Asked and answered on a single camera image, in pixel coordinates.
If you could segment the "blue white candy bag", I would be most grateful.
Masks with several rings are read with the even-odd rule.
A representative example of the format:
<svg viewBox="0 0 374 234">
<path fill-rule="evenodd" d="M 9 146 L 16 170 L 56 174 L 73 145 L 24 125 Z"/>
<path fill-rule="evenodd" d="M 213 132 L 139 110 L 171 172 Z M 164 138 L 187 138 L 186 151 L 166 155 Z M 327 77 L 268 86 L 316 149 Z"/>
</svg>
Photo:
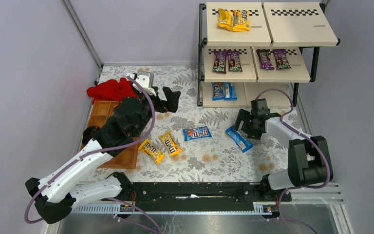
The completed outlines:
<svg viewBox="0 0 374 234">
<path fill-rule="evenodd" d="M 224 82 L 223 86 L 224 86 L 224 100 L 233 101 L 233 100 L 238 99 L 236 92 L 235 92 L 235 87 L 232 83 Z"/>
</svg>

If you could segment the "blue M&M candy bag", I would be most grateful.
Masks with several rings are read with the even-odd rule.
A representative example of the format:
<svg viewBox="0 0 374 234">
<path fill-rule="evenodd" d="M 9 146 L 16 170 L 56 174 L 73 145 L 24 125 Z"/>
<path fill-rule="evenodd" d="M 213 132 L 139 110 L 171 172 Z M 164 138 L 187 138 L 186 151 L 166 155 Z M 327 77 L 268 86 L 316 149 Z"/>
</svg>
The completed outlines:
<svg viewBox="0 0 374 234">
<path fill-rule="evenodd" d="M 183 129 L 184 141 L 190 141 L 200 138 L 212 137 L 212 134 L 207 126 Z"/>
</svg>

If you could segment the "purple candy bag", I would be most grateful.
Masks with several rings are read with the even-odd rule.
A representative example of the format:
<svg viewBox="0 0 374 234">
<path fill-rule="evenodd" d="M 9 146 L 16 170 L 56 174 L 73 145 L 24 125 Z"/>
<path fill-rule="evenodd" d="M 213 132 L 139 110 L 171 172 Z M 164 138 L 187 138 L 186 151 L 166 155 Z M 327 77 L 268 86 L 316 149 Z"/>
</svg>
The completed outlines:
<svg viewBox="0 0 374 234">
<path fill-rule="evenodd" d="M 285 49 L 273 49 L 277 70 L 292 69 Z"/>
<path fill-rule="evenodd" d="M 270 59 L 269 49 L 257 49 L 256 54 L 258 56 L 260 67 L 264 70 L 274 70 L 274 66 Z"/>
</svg>

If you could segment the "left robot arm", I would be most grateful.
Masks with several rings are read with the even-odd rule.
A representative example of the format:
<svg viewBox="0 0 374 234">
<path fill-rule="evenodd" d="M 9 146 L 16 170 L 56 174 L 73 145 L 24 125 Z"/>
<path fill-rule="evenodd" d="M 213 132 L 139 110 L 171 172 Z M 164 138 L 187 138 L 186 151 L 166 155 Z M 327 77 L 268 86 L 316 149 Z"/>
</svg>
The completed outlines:
<svg viewBox="0 0 374 234">
<path fill-rule="evenodd" d="M 125 183 L 115 175 L 90 185 L 79 186 L 78 183 L 100 165 L 141 141 L 141 133 L 148 123 L 154 124 L 157 112 L 177 112 L 180 91 L 163 87 L 165 100 L 159 98 L 157 87 L 153 91 L 154 95 L 140 93 L 138 97 L 126 97 L 119 101 L 106 123 L 73 158 L 50 175 L 41 179 L 32 177 L 25 182 L 32 197 L 24 214 L 27 223 L 37 222 L 28 218 L 31 206 L 40 215 L 38 221 L 54 224 L 78 206 L 122 193 Z"/>
</svg>

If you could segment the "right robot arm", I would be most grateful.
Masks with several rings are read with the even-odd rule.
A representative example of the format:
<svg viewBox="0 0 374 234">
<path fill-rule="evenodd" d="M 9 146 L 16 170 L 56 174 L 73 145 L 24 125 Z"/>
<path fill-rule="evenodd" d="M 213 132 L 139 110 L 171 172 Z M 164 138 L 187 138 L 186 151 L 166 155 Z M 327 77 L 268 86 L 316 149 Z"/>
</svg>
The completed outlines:
<svg viewBox="0 0 374 234">
<path fill-rule="evenodd" d="M 333 178 L 326 139 L 295 129 L 284 121 L 284 116 L 272 113 L 265 99 L 256 99 L 251 105 L 251 111 L 238 111 L 234 130 L 242 131 L 249 139 L 254 140 L 268 134 L 288 150 L 287 168 L 265 175 L 261 185 L 268 191 L 325 187 Z"/>
</svg>

